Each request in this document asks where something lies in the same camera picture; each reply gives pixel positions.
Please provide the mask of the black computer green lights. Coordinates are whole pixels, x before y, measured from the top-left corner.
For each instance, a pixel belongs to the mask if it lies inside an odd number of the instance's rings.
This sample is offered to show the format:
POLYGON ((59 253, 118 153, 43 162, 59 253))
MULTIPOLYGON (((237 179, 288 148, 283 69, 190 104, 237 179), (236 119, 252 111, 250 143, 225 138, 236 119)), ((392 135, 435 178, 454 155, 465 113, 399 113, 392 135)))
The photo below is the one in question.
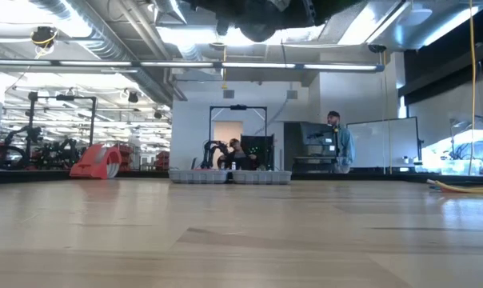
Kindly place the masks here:
POLYGON ((270 136, 241 136, 241 147, 247 154, 256 156, 253 163, 254 170, 274 170, 274 135, 270 136))

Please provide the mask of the red storage bin rack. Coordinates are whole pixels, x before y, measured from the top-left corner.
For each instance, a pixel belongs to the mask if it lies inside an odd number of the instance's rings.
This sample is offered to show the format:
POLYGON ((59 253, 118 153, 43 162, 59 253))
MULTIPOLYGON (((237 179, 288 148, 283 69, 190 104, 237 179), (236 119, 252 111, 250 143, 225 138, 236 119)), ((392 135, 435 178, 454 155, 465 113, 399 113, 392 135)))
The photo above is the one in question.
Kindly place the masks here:
POLYGON ((157 170, 168 170, 170 168, 170 153, 168 151, 159 152, 154 165, 157 170))

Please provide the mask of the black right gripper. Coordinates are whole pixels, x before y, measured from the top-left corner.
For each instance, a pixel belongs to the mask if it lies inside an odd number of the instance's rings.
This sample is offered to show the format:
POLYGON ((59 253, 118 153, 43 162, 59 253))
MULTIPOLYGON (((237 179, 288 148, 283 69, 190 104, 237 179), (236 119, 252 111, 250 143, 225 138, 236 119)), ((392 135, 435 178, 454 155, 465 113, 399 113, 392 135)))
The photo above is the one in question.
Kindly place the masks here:
POLYGON ((283 11, 282 25, 285 28, 320 26, 335 14, 361 2, 362 0, 290 0, 283 11))

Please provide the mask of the whiteboard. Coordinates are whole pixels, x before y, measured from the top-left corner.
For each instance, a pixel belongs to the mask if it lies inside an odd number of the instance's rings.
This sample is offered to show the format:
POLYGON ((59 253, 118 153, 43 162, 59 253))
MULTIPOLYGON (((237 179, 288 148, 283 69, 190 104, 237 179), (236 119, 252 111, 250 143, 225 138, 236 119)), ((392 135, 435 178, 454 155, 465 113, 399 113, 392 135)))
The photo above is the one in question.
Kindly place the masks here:
POLYGON ((420 158, 416 117, 349 123, 347 129, 353 136, 353 168, 409 167, 420 158))

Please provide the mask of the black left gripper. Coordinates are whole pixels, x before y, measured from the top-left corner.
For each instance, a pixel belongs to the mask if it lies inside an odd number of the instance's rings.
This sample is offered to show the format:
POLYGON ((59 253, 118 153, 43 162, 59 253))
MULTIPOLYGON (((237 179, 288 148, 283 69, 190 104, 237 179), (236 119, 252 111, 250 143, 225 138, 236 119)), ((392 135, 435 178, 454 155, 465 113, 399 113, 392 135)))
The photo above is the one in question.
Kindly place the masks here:
POLYGON ((219 36, 226 36, 230 20, 264 20, 265 0, 185 0, 192 10, 202 8, 215 13, 219 36))

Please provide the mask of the person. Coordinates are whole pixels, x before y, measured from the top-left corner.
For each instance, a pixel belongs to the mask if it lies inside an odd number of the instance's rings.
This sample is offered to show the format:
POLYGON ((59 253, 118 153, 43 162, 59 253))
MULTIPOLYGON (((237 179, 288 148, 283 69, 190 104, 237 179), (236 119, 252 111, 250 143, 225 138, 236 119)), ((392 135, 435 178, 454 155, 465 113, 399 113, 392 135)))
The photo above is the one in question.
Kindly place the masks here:
POLYGON ((219 168, 231 170, 231 162, 237 163, 237 170, 256 170, 259 160, 255 154, 249 154, 242 149, 240 141, 232 138, 229 146, 233 149, 227 155, 222 154, 217 164, 219 168))
POLYGON ((350 131, 341 124, 341 115, 337 111, 327 114, 327 123, 337 128, 337 145, 339 153, 335 171, 337 174, 348 174, 355 158, 353 136, 350 131))

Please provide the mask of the grey tray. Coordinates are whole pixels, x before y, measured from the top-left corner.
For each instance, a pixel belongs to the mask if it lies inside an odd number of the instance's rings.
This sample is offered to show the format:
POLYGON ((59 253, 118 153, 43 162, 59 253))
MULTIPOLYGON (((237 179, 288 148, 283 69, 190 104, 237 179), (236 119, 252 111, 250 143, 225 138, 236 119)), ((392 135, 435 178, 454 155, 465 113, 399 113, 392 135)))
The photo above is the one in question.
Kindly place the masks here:
POLYGON ((169 179, 179 184, 288 185, 290 171, 261 170, 170 170, 169 179))

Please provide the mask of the clear plastic bin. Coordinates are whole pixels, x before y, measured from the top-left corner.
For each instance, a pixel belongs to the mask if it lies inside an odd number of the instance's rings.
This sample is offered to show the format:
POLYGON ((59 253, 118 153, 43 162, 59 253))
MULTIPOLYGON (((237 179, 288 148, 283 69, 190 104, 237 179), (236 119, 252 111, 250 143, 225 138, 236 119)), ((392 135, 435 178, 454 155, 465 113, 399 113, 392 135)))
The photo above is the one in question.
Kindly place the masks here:
POLYGON ((479 175, 483 162, 481 160, 446 160, 441 164, 442 175, 474 176, 479 175))

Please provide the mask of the long ceiling light strip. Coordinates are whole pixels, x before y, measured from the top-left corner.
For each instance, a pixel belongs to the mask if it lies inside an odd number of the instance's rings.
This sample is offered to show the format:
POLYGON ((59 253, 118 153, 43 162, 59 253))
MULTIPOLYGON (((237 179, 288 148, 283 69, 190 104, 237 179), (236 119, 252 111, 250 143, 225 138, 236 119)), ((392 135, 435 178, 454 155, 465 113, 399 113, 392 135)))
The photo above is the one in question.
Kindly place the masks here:
POLYGON ((333 72, 382 72, 382 64, 279 63, 279 62, 181 62, 181 61, 84 61, 0 58, 0 66, 65 66, 109 68, 278 69, 333 72))

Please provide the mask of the red tape dispenser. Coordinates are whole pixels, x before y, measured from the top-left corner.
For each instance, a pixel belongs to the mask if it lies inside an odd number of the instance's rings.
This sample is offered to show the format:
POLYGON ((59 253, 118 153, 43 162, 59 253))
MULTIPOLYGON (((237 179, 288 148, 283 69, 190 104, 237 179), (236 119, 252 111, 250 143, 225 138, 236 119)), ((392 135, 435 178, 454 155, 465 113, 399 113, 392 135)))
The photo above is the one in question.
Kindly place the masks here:
POLYGON ((122 157, 117 147, 93 144, 72 166, 70 177, 103 180, 115 178, 121 163, 122 157))

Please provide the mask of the silver ceiling air duct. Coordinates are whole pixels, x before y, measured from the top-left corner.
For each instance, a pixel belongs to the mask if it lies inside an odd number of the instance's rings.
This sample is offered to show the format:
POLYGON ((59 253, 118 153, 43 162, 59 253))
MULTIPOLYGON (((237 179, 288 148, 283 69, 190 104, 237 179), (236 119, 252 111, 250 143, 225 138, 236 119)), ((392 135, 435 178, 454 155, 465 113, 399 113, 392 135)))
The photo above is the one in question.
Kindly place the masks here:
MULTIPOLYGON (((106 24, 86 0, 29 0, 38 9, 56 17, 57 20, 70 24, 76 20, 91 29, 86 35, 91 42, 82 43, 89 52, 100 60, 135 61, 135 54, 106 24)), ((172 106, 174 100, 186 101, 185 95, 170 82, 151 75, 146 69, 139 69, 127 78, 155 102, 172 106)))

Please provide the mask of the black equipment stand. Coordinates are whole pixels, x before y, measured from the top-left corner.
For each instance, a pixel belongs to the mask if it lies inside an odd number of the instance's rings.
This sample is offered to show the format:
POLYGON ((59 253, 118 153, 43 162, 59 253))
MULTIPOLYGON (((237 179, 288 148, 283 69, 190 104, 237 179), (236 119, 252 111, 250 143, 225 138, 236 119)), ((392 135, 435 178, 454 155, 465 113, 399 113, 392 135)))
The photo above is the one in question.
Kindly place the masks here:
POLYGON ((294 174, 334 173, 337 159, 325 156, 300 156, 293 159, 294 174))

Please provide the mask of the black table frame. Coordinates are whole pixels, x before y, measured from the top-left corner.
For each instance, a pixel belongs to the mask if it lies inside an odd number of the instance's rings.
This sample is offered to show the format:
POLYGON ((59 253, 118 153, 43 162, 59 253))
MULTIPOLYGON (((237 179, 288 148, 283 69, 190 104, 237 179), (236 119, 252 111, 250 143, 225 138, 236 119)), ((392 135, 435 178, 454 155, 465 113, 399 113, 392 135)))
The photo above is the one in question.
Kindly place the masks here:
MULTIPOLYGON (((450 185, 483 185, 483 176, 440 174, 292 174, 292 180, 301 181, 403 181, 426 182, 436 180, 450 185)), ((48 182, 72 180, 67 170, 0 170, 0 184, 20 182, 48 182)))

